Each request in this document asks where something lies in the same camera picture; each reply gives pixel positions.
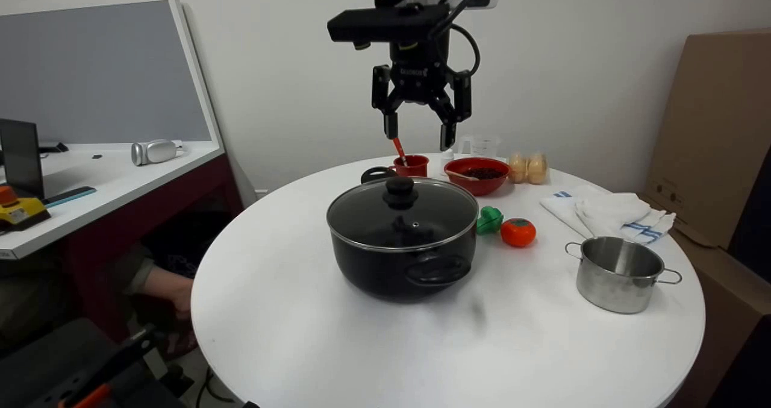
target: wooden spoon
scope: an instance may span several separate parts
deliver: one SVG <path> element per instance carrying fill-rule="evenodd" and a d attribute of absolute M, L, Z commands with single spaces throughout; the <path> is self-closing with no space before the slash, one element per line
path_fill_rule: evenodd
<path fill-rule="evenodd" d="M 454 175 L 454 177 L 460 177 L 461 179 L 465 179 L 465 180 L 479 180 L 479 178 L 470 177 L 470 175 L 457 174 L 456 172 L 452 172 L 451 170 L 447 170 L 446 173 L 448 175 Z"/>

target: black cooking pot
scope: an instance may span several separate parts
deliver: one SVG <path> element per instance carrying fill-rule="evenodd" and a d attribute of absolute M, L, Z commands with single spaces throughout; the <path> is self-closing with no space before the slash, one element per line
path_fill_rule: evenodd
<path fill-rule="evenodd" d="M 327 223 L 350 282 L 378 297 L 414 300 L 471 271 L 477 213 L 474 196 L 452 183 L 391 177 L 341 194 Z"/>

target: red desk frame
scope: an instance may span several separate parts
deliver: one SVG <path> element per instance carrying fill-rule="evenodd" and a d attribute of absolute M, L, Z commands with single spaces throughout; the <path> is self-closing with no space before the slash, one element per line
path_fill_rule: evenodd
<path fill-rule="evenodd" d="M 61 239 L 65 266 L 72 274 L 86 318 L 115 342 L 129 336 L 107 265 L 171 216 L 218 195 L 235 217 L 243 204 L 226 155 L 159 186 Z"/>

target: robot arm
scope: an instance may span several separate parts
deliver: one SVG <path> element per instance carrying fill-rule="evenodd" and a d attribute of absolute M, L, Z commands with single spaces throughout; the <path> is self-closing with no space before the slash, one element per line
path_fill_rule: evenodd
<path fill-rule="evenodd" d="M 372 108 L 382 112 L 389 139 L 399 135 L 396 110 L 403 102 L 412 102 L 428 105 L 440 118 L 442 150 L 455 143 L 457 124 L 471 117 L 471 76 L 479 68 L 479 48 L 471 34 L 452 21 L 467 7 L 494 7 L 496 1 L 375 0 L 374 9 L 345 10 L 327 23 L 333 41 L 352 42 L 357 50 L 372 42 L 389 43 L 391 66 L 372 70 Z M 448 66 L 450 30 L 471 43 L 475 57 L 471 70 L 459 72 Z"/>

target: cardboard box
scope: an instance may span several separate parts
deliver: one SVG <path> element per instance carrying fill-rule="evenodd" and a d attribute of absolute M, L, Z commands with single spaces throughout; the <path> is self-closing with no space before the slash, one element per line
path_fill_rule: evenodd
<path fill-rule="evenodd" d="M 706 306 L 702 349 L 671 406 L 704 407 L 716 394 L 730 400 L 758 387 L 741 388 L 735 370 L 771 315 L 771 284 L 750 270 L 771 267 L 769 149 L 771 29 L 688 37 L 643 196 L 678 214 L 671 235 L 696 268 Z M 771 406 L 765 398 L 754 406 Z"/>

